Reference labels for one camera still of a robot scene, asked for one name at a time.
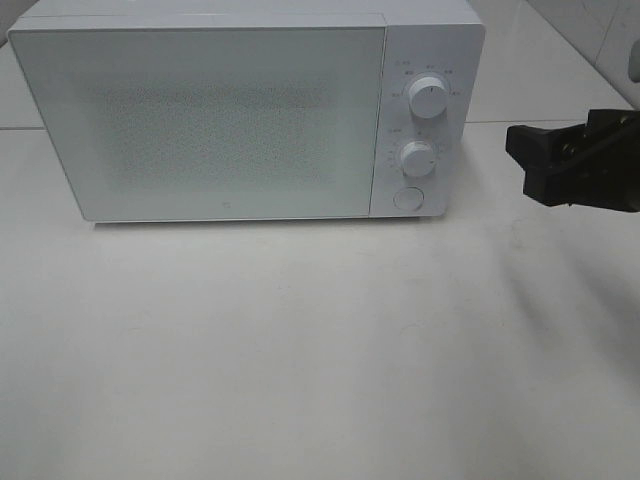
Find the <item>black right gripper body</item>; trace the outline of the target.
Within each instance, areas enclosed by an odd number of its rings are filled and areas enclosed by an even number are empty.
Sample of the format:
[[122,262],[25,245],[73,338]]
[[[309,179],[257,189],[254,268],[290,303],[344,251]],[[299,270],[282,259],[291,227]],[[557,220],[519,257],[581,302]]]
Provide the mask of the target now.
[[639,111],[593,109],[586,124],[592,185],[592,207],[639,212]]

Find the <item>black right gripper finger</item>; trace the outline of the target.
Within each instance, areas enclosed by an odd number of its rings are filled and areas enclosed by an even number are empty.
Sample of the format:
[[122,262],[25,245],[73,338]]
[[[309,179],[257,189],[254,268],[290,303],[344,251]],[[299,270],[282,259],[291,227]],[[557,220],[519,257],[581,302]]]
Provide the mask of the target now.
[[593,143],[586,124],[558,129],[515,125],[507,129],[505,150],[525,172],[600,172],[593,160],[582,157]]
[[519,165],[525,172],[523,193],[545,206],[620,207],[618,155],[529,151],[519,156]]

